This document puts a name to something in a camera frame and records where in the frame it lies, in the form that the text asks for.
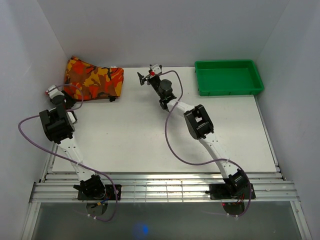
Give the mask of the orange camouflage trousers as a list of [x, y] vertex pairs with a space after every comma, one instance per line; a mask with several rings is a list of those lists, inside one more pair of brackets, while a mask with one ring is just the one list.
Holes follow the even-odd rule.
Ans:
[[77, 101], [114, 101], [121, 96], [123, 83], [123, 68], [99, 67], [72, 56], [66, 65], [63, 90]]

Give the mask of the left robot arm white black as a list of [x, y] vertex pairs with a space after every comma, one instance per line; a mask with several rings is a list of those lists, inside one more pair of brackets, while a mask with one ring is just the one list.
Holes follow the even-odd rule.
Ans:
[[73, 111], [69, 111], [76, 101], [55, 85], [50, 86], [46, 93], [54, 108], [39, 113], [42, 128], [48, 140], [57, 144], [64, 157], [72, 160], [71, 165], [79, 180], [79, 185], [73, 187], [90, 199], [104, 198], [106, 187], [100, 176], [81, 166], [84, 158], [73, 136], [78, 119]]

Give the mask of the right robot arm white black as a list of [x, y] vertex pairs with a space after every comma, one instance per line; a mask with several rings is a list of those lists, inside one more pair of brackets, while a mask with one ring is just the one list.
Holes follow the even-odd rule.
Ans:
[[224, 183], [211, 184], [206, 192], [211, 199], [252, 199], [254, 190], [245, 171], [235, 162], [231, 161], [224, 149], [221, 147], [215, 135], [214, 124], [207, 113], [205, 107], [199, 105], [189, 105], [176, 98], [173, 94], [172, 82], [168, 79], [160, 79], [162, 73], [156, 74], [150, 70], [147, 76], [137, 74], [141, 85], [147, 83], [151, 85], [159, 96], [161, 108], [168, 112], [165, 120], [165, 140], [168, 142], [168, 122], [172, 114], [176, 113], [183, 117], [189, 134], [208, 151], [212, 160], [202, 163], [192, 163], [180, 158], [174, 153], [173, 148], [167, 143], [170, 151], [181, 162], [191, 166], [203, 166], [215, 163], [218, 166]]

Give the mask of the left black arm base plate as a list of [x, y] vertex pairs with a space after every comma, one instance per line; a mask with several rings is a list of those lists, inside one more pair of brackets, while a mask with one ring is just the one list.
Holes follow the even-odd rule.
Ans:
[[116, 184], [115, 190], [112, 184], [105, 184], [104, 188], [96, 195], [87, 196], [82, 191], [79, 191], [76, 199], [80, 201], [102, 201], [102, 200], [112, 200], [121, 199], [122, 185]]

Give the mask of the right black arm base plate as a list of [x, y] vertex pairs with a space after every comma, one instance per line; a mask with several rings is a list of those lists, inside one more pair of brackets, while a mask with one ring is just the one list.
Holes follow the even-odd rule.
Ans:
[[248, 200], [250, 195], [251, 199], [256, 198], [254, 186], [251, 183], [250, 186], [247, 184], [240, 190], [231, 190], [226, 183], [213, 183], [209, 185], [209, 190], [205, 192], [210, 195], [211, 200], [224, 200], [224, 199], [237, 199], [244, 196], [245, 200]]

